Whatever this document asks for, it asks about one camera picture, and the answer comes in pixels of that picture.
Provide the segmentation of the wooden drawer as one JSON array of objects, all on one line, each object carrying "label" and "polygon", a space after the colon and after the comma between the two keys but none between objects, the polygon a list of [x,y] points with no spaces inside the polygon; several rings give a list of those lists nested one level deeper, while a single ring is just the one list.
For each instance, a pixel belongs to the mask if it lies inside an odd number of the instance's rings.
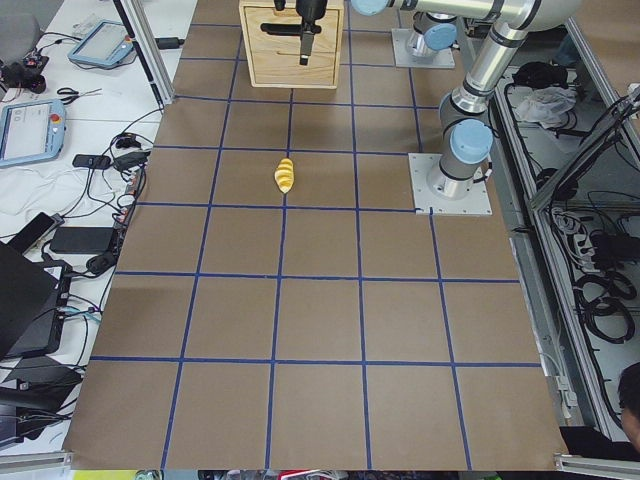
[{"label": "wooden drawer", "polygon": [[[326,14],[322,19],[327,16],[328,10],[327,3]],[[247,5],[243,7],[243,11],[247,20],[258,21],[258,29],[262,33],[272,36],[294,36],[300,38],[301,24],[304,21],[296,12],[296,2],[291,5],[286,2],[283,11],[275,9],[274,1],[260,5]],[[322,33],[322,27],[319,24],[322,19],[313,23],[315,25],[315,36]]]}]

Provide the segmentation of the wooden drawer cabinet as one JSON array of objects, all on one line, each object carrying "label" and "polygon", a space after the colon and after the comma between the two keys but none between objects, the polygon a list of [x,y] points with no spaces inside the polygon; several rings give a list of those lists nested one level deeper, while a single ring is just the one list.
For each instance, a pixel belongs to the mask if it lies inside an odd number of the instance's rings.
[{"label": "wooden drawer cabinet", "polygon": [[314,37],[308,65],[302,66],[299,37],[262,33],[257,20],[246,19],[244,6],[270,2],[239,3],[251,84],[256,88],[335,89],[340,71],[344,3],[328,1],[327,16],[319,22],[322,33]]}]

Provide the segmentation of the blue teach pendant upper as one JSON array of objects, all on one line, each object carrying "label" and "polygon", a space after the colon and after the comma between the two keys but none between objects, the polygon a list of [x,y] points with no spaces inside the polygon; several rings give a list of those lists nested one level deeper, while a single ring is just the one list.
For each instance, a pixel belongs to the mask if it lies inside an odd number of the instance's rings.
[{"label": "blue teach pendant upper", "polygon": [[101,20],[67,54],[70,62],[110,70],[134,51],[132,40],[120,22]]}]

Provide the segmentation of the blue teach pendant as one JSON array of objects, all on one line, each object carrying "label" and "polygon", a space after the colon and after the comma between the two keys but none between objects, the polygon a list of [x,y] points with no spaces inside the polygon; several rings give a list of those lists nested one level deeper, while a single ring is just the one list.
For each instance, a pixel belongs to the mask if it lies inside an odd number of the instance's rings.
[{"label": "blue teach pendant", "polygon": [[132,40],[120,22],[101,20],[67,54],[70,62],[110,70],[134,51]]},{"label": "blue teach pendant", "polygon": [[58,99],[8,105],[1,112],[1,167],[55,159],[62,150],[66,110]]}]

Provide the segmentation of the toy bread roll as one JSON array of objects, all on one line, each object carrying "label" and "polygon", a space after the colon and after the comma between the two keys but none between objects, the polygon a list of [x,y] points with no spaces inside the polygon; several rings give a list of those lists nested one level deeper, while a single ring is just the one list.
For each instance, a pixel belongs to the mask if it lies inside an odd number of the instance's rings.
[{"label": "toy bread roll", "polygon": [[274,181],[282,194],[291,191],[295,182],[294,163],[290,158],[283,158],[274,171]]}]

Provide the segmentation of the black scissors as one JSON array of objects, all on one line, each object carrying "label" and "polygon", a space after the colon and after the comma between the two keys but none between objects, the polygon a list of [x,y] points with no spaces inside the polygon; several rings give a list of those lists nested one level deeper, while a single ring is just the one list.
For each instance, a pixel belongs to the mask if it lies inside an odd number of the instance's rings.
[{"label": "black scissors", "polygon": [[78,91],[70,87],[62,87],[56,91],[56,94],[59,96],[59,100],[63,105],[70,105],[83,97],[101,95],[102,89],[97,88],[88,91]]}]

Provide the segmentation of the white crumpled cloth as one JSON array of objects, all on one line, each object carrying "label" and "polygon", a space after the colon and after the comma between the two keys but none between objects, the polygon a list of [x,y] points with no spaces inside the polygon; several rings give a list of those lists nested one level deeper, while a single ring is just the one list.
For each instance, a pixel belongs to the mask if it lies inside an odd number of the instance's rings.
[{"label": "white crumpled cloth", "polygon": [[538,123],[544,128],[559,127],[565,114],[576,104],[577,94],[571,89],[547,87],[528,94],[515,108],[517,121]]}]

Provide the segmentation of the blue teach pendant lower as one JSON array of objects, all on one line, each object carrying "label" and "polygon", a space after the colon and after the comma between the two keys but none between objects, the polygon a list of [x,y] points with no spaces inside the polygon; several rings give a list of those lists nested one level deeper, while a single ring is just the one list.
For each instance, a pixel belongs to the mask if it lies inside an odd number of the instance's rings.
[{"label": "blue teach pendant lower", "polygon": [[66,110],[58,99],[8,105],[1,112],[1,167],[55,159],[62,150]]}]

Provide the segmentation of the black computer mouse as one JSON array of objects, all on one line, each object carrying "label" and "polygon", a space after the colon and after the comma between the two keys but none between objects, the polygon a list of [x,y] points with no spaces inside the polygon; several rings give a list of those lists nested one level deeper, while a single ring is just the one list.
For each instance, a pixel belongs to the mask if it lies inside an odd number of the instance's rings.
[{"label": "black computer mouse", "polygon": [[100,276],[117,263],[117,257],[112,252],[104,252],[90,258],[86,262],[87,271],[95,276]]}]

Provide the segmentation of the black power brick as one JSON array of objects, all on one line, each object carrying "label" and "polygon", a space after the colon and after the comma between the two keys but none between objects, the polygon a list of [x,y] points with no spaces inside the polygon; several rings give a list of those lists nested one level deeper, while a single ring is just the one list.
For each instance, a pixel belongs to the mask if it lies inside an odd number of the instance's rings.
[{"label": "black power brick", "polygon": [[60,227],[49,247],[59,254],[100,254],[109,248],[113,234],[110,227]]}]

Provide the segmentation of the black smartphone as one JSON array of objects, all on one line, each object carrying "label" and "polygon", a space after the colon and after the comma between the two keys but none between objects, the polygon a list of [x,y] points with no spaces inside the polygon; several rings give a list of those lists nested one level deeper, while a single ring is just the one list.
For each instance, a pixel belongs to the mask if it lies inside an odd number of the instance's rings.
[{"label": "black smartphone", "polygon": [[54,216],[41,212],[11,238],[7,245],[18,253],[24,254],[58,225],[59,222]]}]

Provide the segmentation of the black laptop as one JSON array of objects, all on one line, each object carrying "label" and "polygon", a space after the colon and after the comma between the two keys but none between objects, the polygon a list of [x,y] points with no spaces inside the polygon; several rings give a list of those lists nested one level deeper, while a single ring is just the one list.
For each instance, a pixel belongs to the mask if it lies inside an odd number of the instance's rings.
[{"label": "black laptop", "polygon": [[1,246],[1,358],[38,357],[59,348],[70,266],[32,262]]}]

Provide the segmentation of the aluminium frame post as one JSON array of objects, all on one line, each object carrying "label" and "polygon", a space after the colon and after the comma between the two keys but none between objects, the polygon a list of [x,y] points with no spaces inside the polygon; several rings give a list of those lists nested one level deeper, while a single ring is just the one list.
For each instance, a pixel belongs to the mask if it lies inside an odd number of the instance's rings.
[{"label": "aluminium frame post", "polygon": [[114,0],[116,11],[132,40],[152,93],[163,110],[174,100],[175,89],[161,57],[141,1]]}]

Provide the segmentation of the aluminium rail bottom left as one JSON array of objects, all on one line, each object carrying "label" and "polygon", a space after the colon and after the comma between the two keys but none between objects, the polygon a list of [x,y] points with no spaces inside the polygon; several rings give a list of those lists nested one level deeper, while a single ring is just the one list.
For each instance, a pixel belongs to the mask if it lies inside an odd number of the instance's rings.
[{"label": "aluminium rail bottom left", "polygon": [[69,468],[74,454],[72,452],[59,451],[50,453],[2,455],[1,473],[10,474],[16,472],[28,472],[46,470],[52,468]]}]

